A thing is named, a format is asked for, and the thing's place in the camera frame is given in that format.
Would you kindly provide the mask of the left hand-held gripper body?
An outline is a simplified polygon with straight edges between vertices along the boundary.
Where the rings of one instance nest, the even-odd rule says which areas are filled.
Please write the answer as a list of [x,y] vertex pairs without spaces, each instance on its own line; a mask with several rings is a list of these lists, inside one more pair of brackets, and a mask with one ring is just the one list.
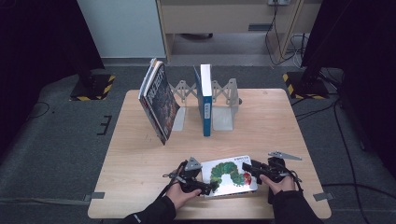
[[201,170],[201,163],[194,157],[190,157],[188,160],[183,161],[174,172],[163,175],[163,177],[169,177],[171,179],[170,183],[177,180],[182,191],[185,193],[190,193],[199,189],[202,194],[206,195],[207,184],[196,179]]

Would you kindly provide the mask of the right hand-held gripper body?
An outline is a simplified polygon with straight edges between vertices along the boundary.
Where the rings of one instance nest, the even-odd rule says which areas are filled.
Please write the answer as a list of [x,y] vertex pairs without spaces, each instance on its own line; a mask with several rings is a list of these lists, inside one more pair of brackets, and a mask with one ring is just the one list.
[[260,175],[265,175],[270,178],[273,182],[279,183],[285,176],[294,176],[293,171],[286,167],[285,159],[300,161],[302,158],[293,156],[280,151],[273,151],[268,153],[269,158],[267,163],[255,161],[255,177],[257,183],[261,184]]

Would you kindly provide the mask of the white caterpillar picture book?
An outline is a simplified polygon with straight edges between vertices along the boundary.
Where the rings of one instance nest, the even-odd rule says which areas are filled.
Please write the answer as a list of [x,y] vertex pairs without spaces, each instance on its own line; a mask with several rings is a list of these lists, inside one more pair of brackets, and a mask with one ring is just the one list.
[[207,198],[256,191],[258,189],[257,179],[242,169],[244,162],[251,164],[248,155],[204,161],[202,163],[203,182],[206,184],[211,181],[219,182],[219,188]]

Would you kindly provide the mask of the white expandable metal book rack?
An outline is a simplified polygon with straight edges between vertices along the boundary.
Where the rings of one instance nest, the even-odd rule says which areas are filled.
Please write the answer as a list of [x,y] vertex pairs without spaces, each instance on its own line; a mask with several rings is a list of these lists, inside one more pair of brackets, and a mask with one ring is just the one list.
[[[177,122],[174,125],[175,131],[181,131],[184,125],[184,118],[187,112],[187,98],[189,95],[197,96],[195,85],[191,87],[185,80],[180,80],[178,84],[170,86],[172,93],[181,101],[181,108],[177,115]],[[242,99],[238,95],[237,82],[231,78],[223,87],[216,81],[212,81],[212,129],[214,131],[232,131],[235,115],[238,107],[242,104]]]

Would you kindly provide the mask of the thick blue book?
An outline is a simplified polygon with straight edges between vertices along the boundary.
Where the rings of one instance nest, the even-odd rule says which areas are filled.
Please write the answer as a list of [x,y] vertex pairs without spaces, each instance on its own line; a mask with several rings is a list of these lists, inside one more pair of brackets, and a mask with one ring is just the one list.
[[212,80],[211,65],[201,64],[194,69],[197,100],[203,124],[203,136],[210,136],[212,130]]

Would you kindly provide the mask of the person's right hand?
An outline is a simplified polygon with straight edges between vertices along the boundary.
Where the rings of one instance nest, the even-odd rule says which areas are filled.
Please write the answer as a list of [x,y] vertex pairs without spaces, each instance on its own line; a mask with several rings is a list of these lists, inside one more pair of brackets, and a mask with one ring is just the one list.
[[286,176],[280,182],[276,183],[264,175],[263,183],[265,183],[274,194],[278,194],[280,191],[296,190],[293,178],[290,176]]

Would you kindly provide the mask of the person's left hand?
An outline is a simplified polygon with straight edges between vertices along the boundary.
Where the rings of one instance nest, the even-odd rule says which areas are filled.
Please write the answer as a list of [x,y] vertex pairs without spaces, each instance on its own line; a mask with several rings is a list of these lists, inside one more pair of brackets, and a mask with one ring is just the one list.
[[184,192],[179,183],[171,185],[165,195],[172,201],[175,209],[181,208],[187,201],[199,196],[201,194],[200,189],[195,189],[192,192]]

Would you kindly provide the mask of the dark illustrated cover book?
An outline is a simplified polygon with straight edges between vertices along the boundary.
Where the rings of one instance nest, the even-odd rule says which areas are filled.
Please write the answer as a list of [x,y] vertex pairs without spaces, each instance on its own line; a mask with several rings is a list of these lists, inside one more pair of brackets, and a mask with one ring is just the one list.
[[164,63],[151,78],[145,95],[140,98],[139,102],[164,145],[170,138],[177,112],[180,109],[167,80]]

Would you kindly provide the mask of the black stand with striped base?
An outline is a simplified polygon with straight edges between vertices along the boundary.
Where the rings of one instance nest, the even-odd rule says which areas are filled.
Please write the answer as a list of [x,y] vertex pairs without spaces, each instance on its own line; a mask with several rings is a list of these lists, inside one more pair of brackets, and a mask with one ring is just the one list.
[[106,99],[115,76],[110,74],[94,74],[82,59],[72,59],[78,74],[78,82],[70,93],[72,101],[90,101]]
[[325,99],[328,90],[322,80],[319,80],[322,53],[315,53],[307,61],[302,72],[288,72],[283,75],[290,97],[293,99]]

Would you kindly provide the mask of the dark object under desk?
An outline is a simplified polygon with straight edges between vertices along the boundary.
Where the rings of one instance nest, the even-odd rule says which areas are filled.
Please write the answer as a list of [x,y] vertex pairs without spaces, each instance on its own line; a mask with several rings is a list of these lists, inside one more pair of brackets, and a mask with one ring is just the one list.
[[213,33],[211,34],[181,34],[182,37],[192,40],[202,40],[209,39],[213,37]]

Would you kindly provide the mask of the black curtain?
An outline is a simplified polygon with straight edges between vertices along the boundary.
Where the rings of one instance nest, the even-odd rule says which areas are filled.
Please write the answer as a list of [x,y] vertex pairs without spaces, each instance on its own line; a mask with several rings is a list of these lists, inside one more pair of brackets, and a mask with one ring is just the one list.
[[0,102],[77,74],[72,59],[103,66],[78,0],[0,0]]
[[344,72],[340,93],[363,146],[396,177],[396,0],[323,0],[304,67],[315,53],[321,68]]

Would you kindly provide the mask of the light wooden desk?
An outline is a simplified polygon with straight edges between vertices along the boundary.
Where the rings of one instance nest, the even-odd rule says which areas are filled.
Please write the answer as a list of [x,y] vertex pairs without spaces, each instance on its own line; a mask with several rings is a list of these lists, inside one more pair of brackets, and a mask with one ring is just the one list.
[[291,0],[289,6],[268,6],[268,0],[155,0],[165,57],[172,57],[176,35],[250,33],[251,23],[271,23],[265,42],[282,62],[310,0]]

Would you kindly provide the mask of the grey table edge bracket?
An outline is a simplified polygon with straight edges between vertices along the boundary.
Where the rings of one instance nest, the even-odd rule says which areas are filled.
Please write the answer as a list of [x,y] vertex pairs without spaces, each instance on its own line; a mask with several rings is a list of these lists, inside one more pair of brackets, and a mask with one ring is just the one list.
[[90,202],[92,199],[104,199],[104,192],[92,192],[91,194],[86,194],[83,198],[84,202]]
[[321,192],[313,195],[314,199],[318,201],[323,201],[323,200],[332,200],[334,198],[333,194],[330,192]]

